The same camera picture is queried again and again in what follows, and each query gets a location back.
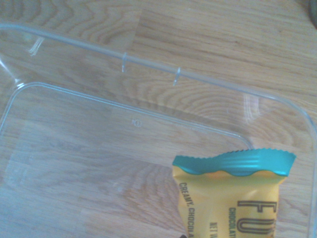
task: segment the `wood grain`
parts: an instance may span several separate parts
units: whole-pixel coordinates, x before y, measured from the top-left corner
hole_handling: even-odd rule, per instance
[[[307,5],[13,0],[0,1],[0,17],[278,94],[316,121],[317,31]],[[175,75],[131,63],[122,74],[120,59],[52,40],[30,53],[38,39],[0,32],[1,112],[21,82],[89,97],[43,85],[17,94],[0,134],[2,237],[180,237],[174,156],[247,148],[210,125],[297,154],[281,186],[276,237],[306,233],[316,157],[299,114],[184,77],[173,87]]]

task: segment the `wooden table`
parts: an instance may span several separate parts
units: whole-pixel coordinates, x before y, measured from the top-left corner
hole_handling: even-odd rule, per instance
[[[317,121],[317,30],[309,20],[307,0],[12,0],[0,6],[4,21],[40,26],[280,95]],[[307,206],[290,206],[298,213],[309,211]],[[107,237],[106,230],[114,233],[120,223],[135,226],[139,237],[177,237],[183,232],[177,214],[158,227],[146,222],[147,217],[135,224],[118,218],[107,227],[103,223],[112,217],[105,214],[94,216],[86,209],[81,216],[90,218],[86,225],[94,238]],[[296,238],[304,230],[284,221],[278,237]]]

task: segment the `clear plastic container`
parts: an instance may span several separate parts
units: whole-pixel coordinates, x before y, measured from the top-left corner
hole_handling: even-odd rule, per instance
[[[277,238],[314,238],[316,129],[291,102],[20,25],[0,25],[0,236],[179,238],[176,155],[276,148]]]

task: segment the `black lettering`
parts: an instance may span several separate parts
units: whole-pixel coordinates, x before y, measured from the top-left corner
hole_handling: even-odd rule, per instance
[[[238,201],[238,207],[257,207],[258,212],[263,212],[264,207],[272,207],[273,212],[277,210],[277,202],[265,201]]]
[[[275,219],[242,218],[237,222],[237,230],[241,233],[268,235],[274,232]]]

